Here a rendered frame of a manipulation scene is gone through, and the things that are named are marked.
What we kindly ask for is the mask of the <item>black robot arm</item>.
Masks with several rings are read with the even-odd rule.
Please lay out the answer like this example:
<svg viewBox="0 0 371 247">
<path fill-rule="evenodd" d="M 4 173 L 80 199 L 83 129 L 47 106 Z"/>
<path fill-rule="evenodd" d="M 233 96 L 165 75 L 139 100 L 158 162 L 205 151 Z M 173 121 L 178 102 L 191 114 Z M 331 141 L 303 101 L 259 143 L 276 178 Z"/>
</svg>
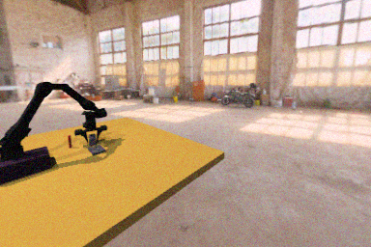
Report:
<svg viewBox="0 0 371 247">
<path fill-rule="evenodd" d="M 52 84 L 50 82 L 39 83 L 36 85 L 34 95 L 21 117 L 18 118 L 17 122 L 8 131 L 6 131 L 4 137 L 0 140 L 0 162 L 14 160 L 23 155 L 23 146 L 21 146 L 20 142 L 28 137 L 29 132 L 32 130 L 29 128 L 30 121 L 37 109 L 40 108 L 43 100 L 52 91 L 57 90 L 62 90 L 71 96 L 84 110 L 90 110 L 81 113 L 81 115 L 85 115 L 85 121 L 93 121 L 95 118 L 107 117 L 105 108 L 98 109 L 94 102 L 81 96 L 68 84 Z"/>
</svg>

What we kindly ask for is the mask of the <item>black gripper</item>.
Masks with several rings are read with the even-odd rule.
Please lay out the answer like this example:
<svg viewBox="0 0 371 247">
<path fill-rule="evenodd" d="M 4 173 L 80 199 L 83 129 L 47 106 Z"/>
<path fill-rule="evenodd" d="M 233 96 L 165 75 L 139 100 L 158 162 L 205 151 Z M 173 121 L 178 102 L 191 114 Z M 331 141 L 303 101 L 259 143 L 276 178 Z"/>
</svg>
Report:
<svg viewBox="0 0 371 247">
<path fill-rule="evenodd" d="M 74 131 L 74 135 L 81 135 L 83 136 L 87 143 L 88 143 L 88 138 L 86 132 L 88 131 L 97 131 L 97 141 L 99 138 L 99 135 L 102 131 L 108 130 L 107 125 L 100 125 L 100 127 L 96 127 L 96 120 L 93 121 L 86 121 L 86 129 L 79 128 Z"/>
</svg>

